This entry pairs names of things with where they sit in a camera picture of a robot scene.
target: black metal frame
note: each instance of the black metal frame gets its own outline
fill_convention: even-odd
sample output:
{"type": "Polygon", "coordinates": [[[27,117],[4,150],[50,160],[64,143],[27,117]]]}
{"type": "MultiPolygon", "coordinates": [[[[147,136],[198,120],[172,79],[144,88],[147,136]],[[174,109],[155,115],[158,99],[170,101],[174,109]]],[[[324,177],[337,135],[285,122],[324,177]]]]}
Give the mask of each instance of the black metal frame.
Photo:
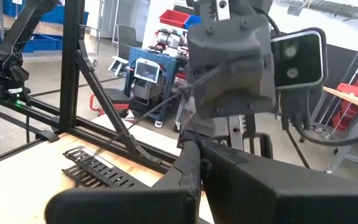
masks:
{"type": "Polygon", "coordinates": [[[30,97],[31,107],[2,99],[0,105],[164,174],[178,157],[137,142],[129,134],[86,54],[83,42],[85,27],[80,25],[84,8],[85,0],[68,1],[65,5],[60,109],[33,97],[30,97]],[[80,70],[117,132],[76,115],[80,70]],[[55,116],[59,116],[59,122],[53,119],[55,116]]]}
{"type": "Polygon", "coordinates": [[[44,142],[44,140],[42,140],[42,139],[36,139],[36,140],[34,140],[32,142],[29,142],[27,144],[24,144],[22,146],[19,146],[19,147],[15,148],[15,149],[7,151],[4,154],[0,155],[0,162],[5,160],[5,159],[7,159],[7,158],[9,158],[9,157],[11,157],[11,156],[14,156],[14,155],[18,154],[18,153],[26,151],[26,150],[34,147],[34,146],[37,146],[37,145],[39,145],[39,144],[41,144],[43,142],[44,142]]]}

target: bracket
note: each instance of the bracket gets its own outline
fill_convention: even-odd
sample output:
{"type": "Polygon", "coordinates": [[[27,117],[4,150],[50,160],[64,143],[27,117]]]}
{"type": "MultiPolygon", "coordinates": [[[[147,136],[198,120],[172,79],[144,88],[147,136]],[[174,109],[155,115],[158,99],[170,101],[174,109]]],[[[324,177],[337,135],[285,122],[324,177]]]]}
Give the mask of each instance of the bracket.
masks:
{"type": "Polygon", "coordinates": [[[59,136],[57,136],[55,133],[49,131],[49,130],[43,130],[37,134],[35,134],[36,139],[42,139],[44,141],[48,142],[55,142],[60,139],[59,136]]]}
{"type": "Polygon", "coordinates": [[[143,156],[148,160],[160,164],[162,160],[154,158],[148,152],[146,152],[146,150],[144,150],[142,146],[139,145],[135,137],[129,133],[128,129],[125,127],[125,124],[122,122],[119,113],[114,109],[111,100],[106,94],[102,84],[100,84],[100,81],[94,72],[94,67],[88,58],[88,54],[86,53],[84,42],[85,27],[86,26],[84,25],[80,25],[79,28],[80,39],[78,40],[78,48],[76,51],[76,63],[78,68],[84,75],[86,81],[89,84],[89,87],[91,87],[94,95],[98,99],[100,105],[102,106],[107,117],[110,119],[110,122],[116,129],[118,135],[120,135],[120,139],[122,140],[122,143],[125,145],[126,149],[133,155],[143,156]]]}

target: metal pole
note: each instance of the metal pole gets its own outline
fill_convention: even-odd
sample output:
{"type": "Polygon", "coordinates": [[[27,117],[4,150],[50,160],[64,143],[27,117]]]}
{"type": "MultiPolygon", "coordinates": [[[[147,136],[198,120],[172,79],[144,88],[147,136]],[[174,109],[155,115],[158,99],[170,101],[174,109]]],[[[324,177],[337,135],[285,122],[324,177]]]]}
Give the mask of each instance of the metal pole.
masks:
{"type": "Polygon", "coordinates": [[[85,0],[67,1],[63,27],[62,79],[60,81],[60,124],[75,127],[80,70],[76,51],[80,48],[79,28],[84,17],[85,0]]]}
{"type": "Polygon", "coordinates": [[[96,49],[96,60],[99,60],[99,49],[100,49],[100,32],[102,28],[102,10],[104,6],[104,0],[99,0],[99,11],[98,11],[98,25],[96,27],[96,40],[98,41],[98,46],[96,49]]]}
{"type": "Polygon", "coordinates": [[[112,42],[113,43],[117,43],[117,41],[114,40],[115,36],[116,36],[116,27],[117,27],[117,18],[118,18],[118,6],[119,6],[119,0],[117,0],[117,6],[116,6],[116,16],[114,18],[114,29],[112,30],[112,42]]]}
{"type": "Polygon", "coordinates": [[[0,0],[0,27],[1,27],[1,41],[5,38],[5,24],[4,24],[4,1],[0,0]]]}

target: black cable carrier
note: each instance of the black cable carrier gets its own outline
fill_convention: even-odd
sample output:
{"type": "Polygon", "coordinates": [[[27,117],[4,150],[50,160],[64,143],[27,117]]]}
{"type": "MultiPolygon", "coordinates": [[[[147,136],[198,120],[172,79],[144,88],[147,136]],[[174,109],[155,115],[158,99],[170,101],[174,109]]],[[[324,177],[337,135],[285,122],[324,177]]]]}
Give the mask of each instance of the black cable carrier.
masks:
{"type": "Polygon", "coordinates": [[[73,161],[76,165],[68,169],[63,169],[62,171],[74,180],[81,179],[81,184],[85,187],[148,187],[139,180],[135,179],[133,176],[127,174],[123,170],[104,160],[103,158],[94,156],[92,152],[88,153],[86,148],[83,146],[70,149],[64,152],[63,155],[67,159],[73,161]]]}

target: monitor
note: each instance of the monitor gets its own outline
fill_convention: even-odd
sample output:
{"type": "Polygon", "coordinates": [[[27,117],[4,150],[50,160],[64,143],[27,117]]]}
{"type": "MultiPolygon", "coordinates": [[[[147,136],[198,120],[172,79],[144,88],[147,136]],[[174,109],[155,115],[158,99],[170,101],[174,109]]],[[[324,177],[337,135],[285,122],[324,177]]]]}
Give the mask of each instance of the monitor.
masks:
{"type": "Polygon", "coordinates": [[[138,58],[136,60],[134,75],[136,78],[140,78],[152,83],[157,83],[159,73],[159,64],[144,58],[138,58]]]}

